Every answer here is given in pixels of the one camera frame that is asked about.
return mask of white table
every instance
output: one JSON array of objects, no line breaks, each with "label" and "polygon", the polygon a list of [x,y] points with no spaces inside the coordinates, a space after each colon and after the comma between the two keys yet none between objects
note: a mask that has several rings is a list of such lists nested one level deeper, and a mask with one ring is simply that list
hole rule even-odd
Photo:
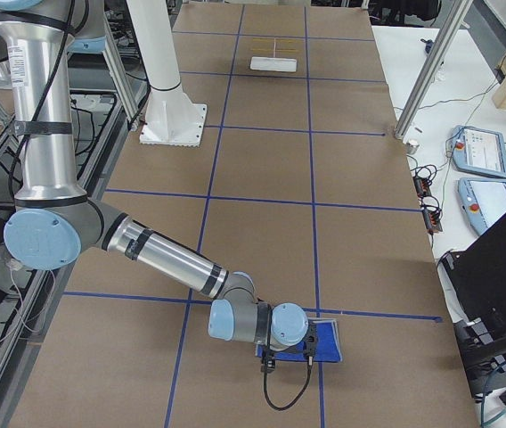
[{"label": "white table", "polygon": [[[386,81],[389,84],[392,103],[394,107],[403,108],[426,59],[425,45],[420,40],[422,38],[435,40],[438,29],[374,27],[373,31]],[[429,105],[440,100],[467,99],[485,92],[493,83],[495,83],[493,71],[489,69],[469,32],[462,29],[454,39],[445,57],[445,64],[439,71],[436,81],[429,88],[422,105]],[[468,125],[502,132],[506,141],[506,111],[496,109],[492,101],[493,93],[497,88],[498,85],[486,94]],[[481,95],[468,102],[442,103],[418,112],[404,141],[413,138],[420,142],[420,149],[413,155],[420,165],[433,163],[441,166],[446,162],[445,140],[452,136],[455,126],[465,125],[482,97]],[[477,239],[463,212],[457,193],[457,181],[461,177],[468,177],[469,174],[462,173],[451,166],[446,179],[444,197],[446,171],[447,167],[440,171],[431,186],[431,191],[437,199],[441,202],[445,201],[443,232],[436,234],[434,240],[435,259],[439,259],[451,249],[465,250]],[[439,276],[445,290],[447,307],[453,321],[459,321],[464,314],[459,307],[453,287],[442,270],[440,269]],[[487,398],[486,419],[495,415],[503,407],[498,399],[502,391],[495,391]],[[492,426],[506,428],[506,416]]]}]

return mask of blue joint cap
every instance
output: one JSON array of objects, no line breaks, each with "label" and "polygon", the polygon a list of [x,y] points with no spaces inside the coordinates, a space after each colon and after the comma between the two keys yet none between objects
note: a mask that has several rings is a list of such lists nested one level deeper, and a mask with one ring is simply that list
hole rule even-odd
[{"label": "blue joint cap", "polygon": [[14,258],[34,269],[62,268],[81,253],[75,228],[48,210],[17,211],[5,225],[4,240]]},{"label": "blue joint cap", "polygon": [[308,330],[305,311],[295,303],[282,303],[273,309],[271,333],[285,346],[293,346],[303,340]]},{"label": "blue joint cap", "polygon": [[1,11],[22,11],[43,2],[43,0],[0,0]]},{"label": "blue joint cap", "polygon": [[214,300],[209,312],[208,333],[216,339],[230,341],[235,329],[232,304],[225,299]]},{"label": "blue joint cap", "polygon": [[69,52],[74,54],[100,54],[106,47],[105,36],[97,38],[78,38],[69,46]]}]

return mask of blue tape line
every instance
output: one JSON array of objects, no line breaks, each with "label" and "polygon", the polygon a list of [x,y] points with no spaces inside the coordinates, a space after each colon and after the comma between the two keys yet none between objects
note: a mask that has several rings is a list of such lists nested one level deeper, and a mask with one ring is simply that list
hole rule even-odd
[{"label": "blue tape line", "polygon": [[[192,290],[188,292],[188,300],[192,298]],[[184,321],[182,322],[182,332],[180,332],[180,341],[178,342],[178,351],[175,356],[174,373],[172,374],[172,384],[170,385],[170,394],[167,399],[166,416],[164,417],[164,428],[170,425],[170,417],[172,416],[172,407],[174,406],[175,387],[178,382],[178,373],[180,372],[180,363],[182,362],[182,351],[184,350],[185,332],[188,327],[188,319],[190,317],[190,304],[185,305]]]},{"label": "blue tape line", "polygon": [[[159,303],[177,303],[177,304],[190,304],[190,305],[204,305],[210,306],[211,300],[195,300],[195,299],[176,299],[171,297],[158,297],[158,296],[142,296],[138,294],[115,294],[111,292],[80,292],[80,291],[66,291],[63,293],[66,296],[76,297],[92,297],[98,299],[118,299],[118,300],[142,300],[142,301],[156,301]],[[305,312],[316,313],[316,308],[303,308]],[[413,315],[413,314],[397,314],[392,312],[370,312],[361,310],[348,310],[348,309],[322,309],[323,314],[330,315],[344,315],[354,317],[382,317],[382,318],[398,318],[398,319],[416,319],[420,321],[435,321],[442,323],[443,318],[438,316],[429,315]]]},{"label": "blue tape line", "polygon": [[[231,73],[233,73],[233,68],[235,66],[235,57],[237,55],[237,45],[239,44],[239,33],[241,32],[241,24],[243,23],[244,12],[245,12],[245,7],[242,5],[241,6],[241,16],[239,19],[238,36],[235,38],[235,47],[233,49]],[[219,134],[217,136],[216,153],[214,155],[213,165],[211,167],[211,176],[209,177],[208,196],[206,198],[206,205],[204,207],[203,218],[201,220],[200,239],[198,240],[197,252],[201,251],[201,245],[203,243],[203,236],[205,233],[206,223],[208,221],[209,200],[210,200],[211,189],[213,187],[213,182],[214,182],[215,174],[216,174],[217,157],[219,155],[219,146],[221,144],[221,136],[223,133],[225,113],[227,111],[227,102],[229,99],[231,84],[232,84],[232,76],[230,76],[227,81],[227,90],[225,92],[224,108],[222,110],[221,125],[220,125]],[[182,360],[182,351],[184,349],[185,332],[186,332],[186,328],[188,325],[188,319],[190,317],[190,309],[192,308],[192,304],[190,303],[191,300],[192,300],[192,290],[190,290],[190,292],[188,293],[188,303],[186,304],[186,307],[185,307],[184,323],[182,324],[182,332],[180,333],[180,342],[178,343],[178,352],[177,352],[177,355],[175,358],[175,369],[174,369],[174,375],[172,376],[172,385],[170,387],[170,395],[168,397],[167,412],[166,412],[166,417],[164,419],[164,428],[168,428],[168,426],[170,424],[170,417],[172,415],[172,407],[174,406],[175,387],[177,385],[177,377],[178,377],[178,372],[179,372],[179,368],[180,368],[180,362]]]},{"label": "blue tape line", "polygon": [[[306,107],[308,110],[308,143],[310,152],[310,191],[313,214],[313,254],[314,254],[314,302],[316,305],[316,316],[321,315],[321,291],[319,285],[319,266],[318,266],[318,231],[316,228],[316,191],[314,181],[314,146],[313,146],[313,117],[311,113],[310,100],[310,63],[308,52],[308,18],[306,16],[306,7],[303,8],[305,18],[305,53],[306,53]],[[318,396],[320,408],[321,428],[326,428],[326,412],[324,403],[324,372],[322,364],[318,364]]]},{"label": "blue tape line", "polygon": [[355,210],[382,210],[382,211],[402,211],[402,212],[421,212],[419,208],[398,208],[398,207],[381,207],[375,205],[354,205],[347,203],[329,203],[329,202],[303,202],[303,201],[280,201],[277,199],[260,199],[260,198],[244,198],[237,196],[215,196],[215,195],[199,195],[199,194],[186,194],[186,193],[167,193],[167,192],[151,192],[145,190],[126,190],[126,189],[107,189],[109,193],[131,193],[131,194],[147,194],[155,196],[172,196],[179,198],[197,198],[197,199],[210,199],[218,201],[236,201],[236,202],[262,202],[262,203],[280,203],[287,205],[305,205],[316,207],[332,207],[332,208],[348,208]]},{"label": "blue tape line", "polygon": [[201,34],[204,36],[237,36],[235,33],[216,33],[216,32],[205,32],[205,31],[180,31],[180,30],[172,30],[174,34]]},{"label": "blue tape line", "polygon": [[164,303],[187,303],[186,299],[174,299],[169,297],[156,297],[156,296],[140,296],[136,294],[114,294],[108,292],[64,292],[66,296],[80,296],[80,297],[101,297],[104,299],[121,299],[121,300],[146,300],[146,301],[160,301]]},{"label": "blue tape line", "polygon": [[[273,76],[265,74],[230,74],[220,73],[216,71],[180,71],[180,74],[196,74],[202,76],[235,76],[236,78],[288,78],[296,80],[304,80],[302,76]],[[330,82],[354,82],[354,83],[386,83],[386,80],[370,80],[367,78],[309,78],[310,80],[323,80]]]},{"label": "blue tape line", "polygon": [[145,190],[127,190],[127,189],[106,189],[105,192],[109,193],[132,193],[132,194],[148,194],[151,196],[175,196],[180,198],[196,198],[207,199],[208,197],[201,194],[191,193],[168,193],[168,192],[150,192]]},{"label": "blue tape line", "polygon": [[348,203],[328,203],[317,202],[318,207],[332,207],[332,208],[354,208],[355,210],[382,210],[382,211],[402,211],[402,212],[421,212],[419,208],[397,208],[397,207],[380,207],[376,205],[352,205]]},{"label": "blue tape line", "polygon": [[321,428],[326,428],[326,406],[324,402],[324,367],[323,363],[318,363],[318,392],[321,408]]},{"label": "blue tape line", "polygon": [[301,134],[308,134],[306,129],[286,129],[286,128],[257,128],[257,127],[238,127],[230,125],[221,125],[224,129],[242,129],[245,131],[271,131],[271,132],[298,132]]},{"label": "blue tape line", "polygon": [[280,203],[283,205],[304,205],[311,206],[311,202],[302,202],[302,201],[277,201],[273,199],[258,199],[258,198],[241,198],[241,197],[233,197],[233,196],[210,196],[210,199],[217,201],[236,201],[236,202],[261,202],[261,203]]},{"label": "blue tape line", "polygon": [[373,38],[351,38],[351,37],[309,37],[309,40],[343,40],[346,42],[375,42]]},{"label": "blue tape line", "polygon": [[343,40],[346,42],[374,42],[373,38],[351,38],[351,37],[305,37],[305,36],[268,36],[267,34],[239,34],[239,33],[218,33],[218,32],[207,32],[207,31],[180,31],[174,30],[172,31],[174,34],[197,34],[204,36],[242,36],[242,37],[264,37],[264,38],[273,38],[273,37],[282,37],[282,38],[298,38],[309,40]]},{"label": "blue tape line", "polygon": [[339,136],[386,136],[385,132],[352,132],[352,131],[311,131],[313,134],[333,134]]},{"label": "blue tape line", "polygon": [[435,321],[442,323],[443,318],[430,315],[412,315],[412,314],[395,314],[389,312],[368,312],[361,310],[343,310],[343,309],[321,309],[323,314],[333,315],[355,315],[358,317],[380,317],[380,318],[399,318],[399,319],[419,319],[424,321]]}]

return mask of brown table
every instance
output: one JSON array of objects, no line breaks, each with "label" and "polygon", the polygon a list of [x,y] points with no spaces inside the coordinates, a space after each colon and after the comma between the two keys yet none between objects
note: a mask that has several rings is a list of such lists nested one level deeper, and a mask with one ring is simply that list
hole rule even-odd
[{"label": "brown table", "polygon": [[[267,36],[294,41],[297,73],[249,70]],[[208,337],[205,300],[90,250],[11,426],[477,426],[366,12],[186,4],[175,44],[208,104],[201,146],[130,136],[105,201],[247,271],[263,299],[336,317],[344,361],[275,412],[253,346]],[[273,400],[304,375],[280,364]]]}]

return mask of white pedestal base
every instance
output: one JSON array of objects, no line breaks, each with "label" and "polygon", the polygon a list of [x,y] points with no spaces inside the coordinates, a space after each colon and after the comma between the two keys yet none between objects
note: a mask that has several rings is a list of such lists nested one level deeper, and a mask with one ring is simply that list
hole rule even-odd
[{"label": "white pedestal base", "polygon": [[140,142],[199,146],[207,112],[206,104],[193,104],[181,87],[168,92],[152,90]]}]

